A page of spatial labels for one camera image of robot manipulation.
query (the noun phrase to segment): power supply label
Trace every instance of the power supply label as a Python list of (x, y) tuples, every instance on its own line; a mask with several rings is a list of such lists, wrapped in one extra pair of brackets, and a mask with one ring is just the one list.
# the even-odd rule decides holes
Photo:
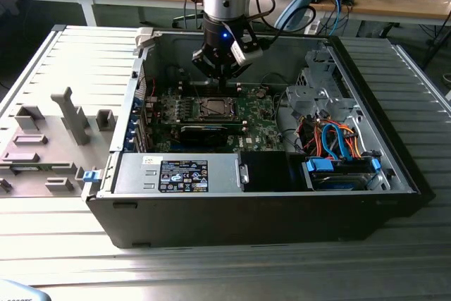
[(208, 161), (162, 161), (158, 189), (162, 193), (208, 192)]

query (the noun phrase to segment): blue cable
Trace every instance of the blue cable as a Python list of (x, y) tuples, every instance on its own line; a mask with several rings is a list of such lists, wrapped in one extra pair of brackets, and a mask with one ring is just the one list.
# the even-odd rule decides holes
[(331, 32), (329, 33), (329, 35), (332, 35), (333, 32), (335, 31), (335, 29), (337, 28), (337, 24), (338, 21), (340, 20), (340, 12), (341, 12), (341, 8), (340, 8), (340, 2), (338, 0), (335, 0), (335, 2), (337, 3), (337, 18), (335, 19), (335, 24), (333, 26), (333, 29), (331, 30)]
[(327, 131), (330, 130), (331, 128), (335, 128), (335, 130), (337, 131), (338, 146), (340, 146), (341, 155), (343, 155), (346, 158), (346, 160), (351, 161), (352, 156), (347, 151), (347, 148), (345, 145), (345, 137), (343, 137), (343, 132), (341, 131), (341, 129), (339, 129), (339, 127), (337, 125), (333, 125), (332, 123), (328, 123), (327, 125), (325, 125), (323, 127), (323, 132), (321, 133), (321, 141), (323, 143), (324, 150), (326, 152), (328, 152), (333, 157), (334, 160), (339, 160), (337, 154), (332, 152), (330, 150), (329, 146), (327, 145), (326, 135), (327, 135)]

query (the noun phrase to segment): white sticker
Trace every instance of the white sticker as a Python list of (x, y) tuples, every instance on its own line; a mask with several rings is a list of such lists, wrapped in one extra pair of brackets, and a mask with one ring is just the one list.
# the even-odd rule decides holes
[(161, 164), (161, 160), (163, 160), (162, 156), (145, 155), (142, 157), (142, 164), (143, 165), (159, 165), (159, 164)]

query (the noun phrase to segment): floor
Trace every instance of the floor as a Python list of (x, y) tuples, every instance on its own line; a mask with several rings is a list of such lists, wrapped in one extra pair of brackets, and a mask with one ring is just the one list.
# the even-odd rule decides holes
[[(0, 17), (0, 99), (7, 93), (7, 87), (20, 75), (53, 25), (85, 25), (82, 10), (77, 4), (19, 1), (17, 6), (20, 10), (18, 16), (12, 16), (7, 11)], [(139, 13), (136, 8), (127, 6), (96, 7), (97, 20), (104, 26), (139, 27), (144, 17), (157, 27), (170, 27), (171, 18), (181, 15), (182, 11), (178, 9), (151, 11), (146, 8)], [(347, 30), (354, 30), (356, 24), (358, 23), (351, 22)], [(359, 36), (377, 37), (382, 27), (382, 23), (366, 22), (360, 27)], [(400, 44), (417, 63), (421, 63), (427, 50), (426, 42), (431, 38), (418, 25), (402, 24), (389, 32), (388, 39)], [(442, 75), (451, 72), (450, 49), (450, 46), (444, 47), (426, 70), (444, 94), (450, 90), (442, 81)]]

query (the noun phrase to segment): motherboard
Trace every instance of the motherboard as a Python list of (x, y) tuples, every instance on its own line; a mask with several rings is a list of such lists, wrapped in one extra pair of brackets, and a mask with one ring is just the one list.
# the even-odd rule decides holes
[(168, 89), (147, 99), (147, 139), (152, 152), (283, 150), (265, 87), (236, 87), (222, 96)]

